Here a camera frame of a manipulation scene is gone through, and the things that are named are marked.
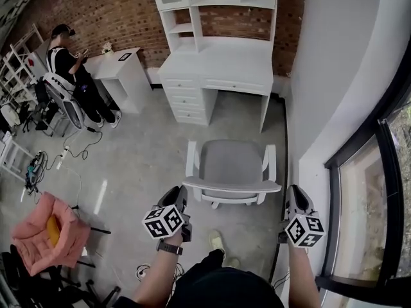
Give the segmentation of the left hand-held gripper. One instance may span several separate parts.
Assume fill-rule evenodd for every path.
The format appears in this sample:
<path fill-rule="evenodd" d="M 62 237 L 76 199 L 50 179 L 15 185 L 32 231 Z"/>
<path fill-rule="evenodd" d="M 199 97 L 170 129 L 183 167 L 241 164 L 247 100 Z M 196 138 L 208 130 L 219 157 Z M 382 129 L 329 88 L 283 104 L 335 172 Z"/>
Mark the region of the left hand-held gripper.
<path fill-rule="evenodd" d="M 182 185 L 171 188 L 156 205 L 149 210 L 142 224 L 152 239 L 172 237 L 179 230 L 182 241 L 191 241 L 192 225 L 190 216 L 185 213 L 188 191 Z"/>

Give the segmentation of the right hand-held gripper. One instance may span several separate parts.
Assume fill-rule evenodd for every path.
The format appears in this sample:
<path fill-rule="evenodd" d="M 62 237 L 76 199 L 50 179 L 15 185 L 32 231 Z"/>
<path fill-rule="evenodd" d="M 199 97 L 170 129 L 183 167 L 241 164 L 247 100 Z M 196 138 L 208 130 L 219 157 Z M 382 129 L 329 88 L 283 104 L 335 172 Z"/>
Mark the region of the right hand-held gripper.
<path fill-rule="evenodd" d="M 296 248 L 312 248 L 324 236 L 325 230 L 311 198 L 298 185 L 286 190 L 280 244 L 290 243 Z"/>

